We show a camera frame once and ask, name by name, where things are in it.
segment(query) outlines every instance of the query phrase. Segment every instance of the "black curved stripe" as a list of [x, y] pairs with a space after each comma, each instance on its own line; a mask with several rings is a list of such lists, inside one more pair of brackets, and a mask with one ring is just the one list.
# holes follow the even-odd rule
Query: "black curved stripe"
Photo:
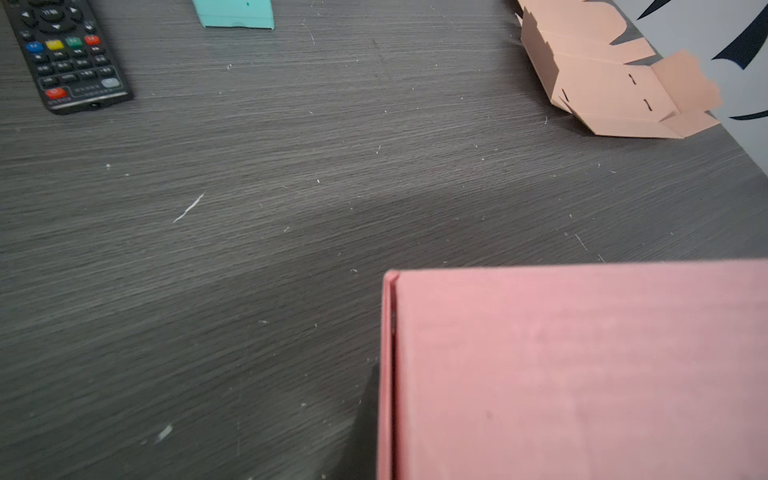
[[768, 117], [768, 110], [758, 112], [756, 114], [740, 115], [739, 117], [731, 117], [734, 120], [755, 120], [757, 118]]
[[642, 15], [637, 17], [637, 20], [640, 20], [643, 17], [647, 17], [648, 15], [652, 14], [659, 8], [665, 6], [667, 3], [671, 2], [672, 0], [654, 0], [653, 3], [650, 4], [648, 8], [645, 9], [645, 12], [643, 12]]
[[713, 60], [717, 58], [731, 60], [743, 70], [765, 45], [766, 38], [768, 38], [768, 5], [763, 8], [757, 18], [752, 20], [750, 26], [746, 27], [741, 35], [736, 37], [736, 40], [732, 41], [722, 52], [715, 55]]

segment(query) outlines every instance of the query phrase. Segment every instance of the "blue button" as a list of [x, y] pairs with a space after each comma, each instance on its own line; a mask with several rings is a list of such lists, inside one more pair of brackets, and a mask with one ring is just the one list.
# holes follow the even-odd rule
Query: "blue button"
[[27, 44], [27, 50], [31, 53], [40, 53], [43, 51], [43, 44], [39, 41], [33, 41], [32, 43]]

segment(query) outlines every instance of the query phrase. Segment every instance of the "yellow button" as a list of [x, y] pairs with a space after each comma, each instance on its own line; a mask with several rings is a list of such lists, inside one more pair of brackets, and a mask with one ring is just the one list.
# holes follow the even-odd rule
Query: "yellow button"
[[64, 48], [64, 44], [61, 43], [61, 40], [48, 40], [45, 42], [45, 46], [48, 47], [48, 50], [61, 50]]

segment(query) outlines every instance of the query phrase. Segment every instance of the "green button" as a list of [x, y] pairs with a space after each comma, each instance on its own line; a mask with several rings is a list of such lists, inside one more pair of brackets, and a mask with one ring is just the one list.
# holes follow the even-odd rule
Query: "green button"
[[65, 41], [67, 42], [67, 45], [72, 48], [80, 48], [83, 46], [83, 41], [78, 37], [67, 37], [65, 38]]

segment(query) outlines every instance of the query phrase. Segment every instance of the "white wall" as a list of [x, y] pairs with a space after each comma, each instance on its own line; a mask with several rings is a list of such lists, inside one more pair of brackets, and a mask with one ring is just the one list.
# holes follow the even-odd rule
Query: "white wall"
[[614, 0], [664, 57], [688, 50], [702, 72], [720, 86], [723, 106], [712, 113], [768, 174], [768, 117], [730, 117], [768, 110], [768, 44], [742, 70], [731, 60], [712, 60], [766, 7], [766, 0], [670, 0], [638, 20], [652, 0]]

